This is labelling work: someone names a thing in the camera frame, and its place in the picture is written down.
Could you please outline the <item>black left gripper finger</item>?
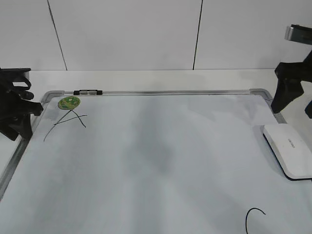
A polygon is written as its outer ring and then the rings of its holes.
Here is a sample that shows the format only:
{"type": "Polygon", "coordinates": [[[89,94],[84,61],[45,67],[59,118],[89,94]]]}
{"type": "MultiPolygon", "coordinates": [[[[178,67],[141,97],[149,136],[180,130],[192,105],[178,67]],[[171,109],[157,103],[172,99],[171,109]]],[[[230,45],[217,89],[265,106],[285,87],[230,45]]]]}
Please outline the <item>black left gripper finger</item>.
{"type": "Polygon", "coordinates": [[[18,136],[30,140],[33,131],[31,115],[40,116],[43,106],[39,102],[20,99],[17,102],[0,105],[0,133],[15,141],[18,136]]]}

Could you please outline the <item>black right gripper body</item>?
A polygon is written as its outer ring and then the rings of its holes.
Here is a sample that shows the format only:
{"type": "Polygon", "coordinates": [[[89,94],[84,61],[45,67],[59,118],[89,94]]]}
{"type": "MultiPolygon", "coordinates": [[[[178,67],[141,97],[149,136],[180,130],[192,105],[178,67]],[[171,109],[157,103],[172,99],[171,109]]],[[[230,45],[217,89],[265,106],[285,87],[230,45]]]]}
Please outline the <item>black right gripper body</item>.
{"type": "Polygon", "coordinates": [[[278,79],[311,82],[312,52],[302,62],[280,62],[274,72],[278,79]]]}

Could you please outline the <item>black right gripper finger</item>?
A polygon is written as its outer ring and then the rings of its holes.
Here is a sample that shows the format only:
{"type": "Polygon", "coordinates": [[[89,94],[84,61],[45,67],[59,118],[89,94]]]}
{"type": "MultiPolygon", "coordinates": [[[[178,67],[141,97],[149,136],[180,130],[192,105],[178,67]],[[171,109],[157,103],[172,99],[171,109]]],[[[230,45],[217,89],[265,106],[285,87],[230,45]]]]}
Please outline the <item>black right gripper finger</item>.
{"type": "Polygon", "coordinates": [[[273,113],[279,113],[296,98],[304,94],[299,78],[277,77],[277,88],[271,103],[273,113]]]}
{"type": "Polygon", "coordinates": [[[306,106],[305,113],[306,113],[306,115],[312,115],[312,100],[306,106]]]}

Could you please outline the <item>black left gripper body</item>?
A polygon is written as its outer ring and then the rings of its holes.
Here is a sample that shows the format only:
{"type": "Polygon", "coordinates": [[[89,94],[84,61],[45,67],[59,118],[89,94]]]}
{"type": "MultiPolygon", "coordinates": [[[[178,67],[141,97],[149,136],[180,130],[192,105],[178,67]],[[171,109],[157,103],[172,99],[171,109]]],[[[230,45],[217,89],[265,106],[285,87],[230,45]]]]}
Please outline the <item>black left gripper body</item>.
{"type": "Polygon", "coordinates": [[[34,98],[28,90],[31,83],[27,73],[31,68],[9,68],[0,70],[0,124],[17,122],[19,107],[28,106],[26,102],[34,98]]]}

